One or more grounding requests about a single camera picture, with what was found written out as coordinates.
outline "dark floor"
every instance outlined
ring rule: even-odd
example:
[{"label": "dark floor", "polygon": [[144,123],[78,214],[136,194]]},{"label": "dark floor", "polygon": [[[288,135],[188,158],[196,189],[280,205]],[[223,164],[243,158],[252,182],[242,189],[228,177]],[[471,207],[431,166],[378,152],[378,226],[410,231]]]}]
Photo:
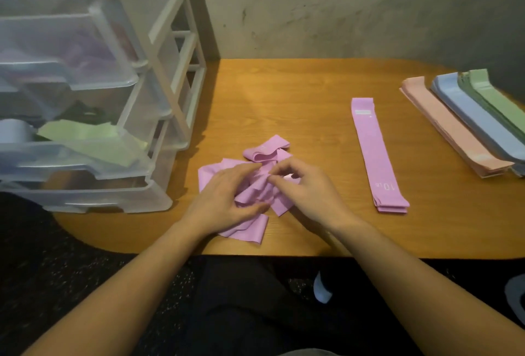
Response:
[{"label": "dark floor", "polygon": [[[0,214],[0,355],[17,355],[134,255],[87,246],[39,206],[11,194],[0,193]],[[266,259],[281,281],[305,301],[313,301],[312,283],[319,270],[335,289],[334,302],[346,298],[345,289],[352,283],[368,280],[351,258]],[[180,270],[136,355],[175,354],[199,279],[200,270],[195,267],[205,260],[192,258]],[[525,273],[525,260],[426,262],[519,323],[506,303],[503,287],[509,278]]]}]

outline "forearm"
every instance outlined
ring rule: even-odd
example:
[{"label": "forearm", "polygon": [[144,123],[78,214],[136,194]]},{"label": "forearm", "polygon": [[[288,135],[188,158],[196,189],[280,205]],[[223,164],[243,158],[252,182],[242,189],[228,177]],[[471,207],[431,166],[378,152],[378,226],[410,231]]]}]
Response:
[{"label": "forearm", "polygon": [[331,230],[425,355],[523,354],[521,328],[370,224],[348,213]]},{"label": "forearm", "polygon": [[113,356],[131,353],[168,285],[201,238],[191,224],[174,224],[25,354]]}]

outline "lavender fabric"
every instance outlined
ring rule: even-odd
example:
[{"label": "lavender fabric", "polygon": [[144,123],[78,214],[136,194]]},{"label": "lavender fabric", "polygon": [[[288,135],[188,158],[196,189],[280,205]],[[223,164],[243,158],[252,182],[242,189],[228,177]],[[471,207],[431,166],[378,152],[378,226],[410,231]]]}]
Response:
[{"label": "lavender fabric", "polygon": [[[234,199],[237,206],[246,207],[255,203],[265,202],[270,204],[277,216],[281,216],[292,208],[293,203],[291,200],[281,193],[277,187],[268,182],[268,177],[270,176],[268,172],[272,167],[277,162],[291,157],[291,154],[284,150],[286,147],[290,147],[290,143],[279,135],[275,135],[261,146],[247,148],[243,152],[243,156],[248,160],[262,163],[263,166],[240,184]],[[223,159],[220,163],[200,167],[199,192],[206,187],[217,172],[246,163],[247,161]],[[292,178],[291,175],[285,176],[285,179],[294,183],[299,183],[300,181],[299,178]],[[219,234],[224,237],[260,244],[267,224],[268,216],[260,214]]]}]

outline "gray wall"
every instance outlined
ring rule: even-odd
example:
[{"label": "gray wall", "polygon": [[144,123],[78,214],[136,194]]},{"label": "gray wall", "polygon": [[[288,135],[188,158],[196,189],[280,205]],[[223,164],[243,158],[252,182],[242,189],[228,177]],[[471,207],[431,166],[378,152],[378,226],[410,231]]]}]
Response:
[{"label": "gray wall", "polygon": [[525,99],[525,0],[191,1],[210,58],[383,57],[488,67],[497,85],[521,89]]}]

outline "left hand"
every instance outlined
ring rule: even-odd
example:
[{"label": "left hand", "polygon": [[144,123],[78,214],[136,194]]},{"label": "left hand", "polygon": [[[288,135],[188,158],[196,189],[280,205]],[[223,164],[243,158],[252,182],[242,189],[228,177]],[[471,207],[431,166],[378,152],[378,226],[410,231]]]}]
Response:
[{"label": "left hand", "polygon": [[258,203],[249,207],[237,207],[235,192],[243,179],[259,169],[262,164],[239,164],[217,172],[212,180],[191,203],[182,221],[192,225],[203,236],[220,233],[241,222],[265,213],[270,207]]}]

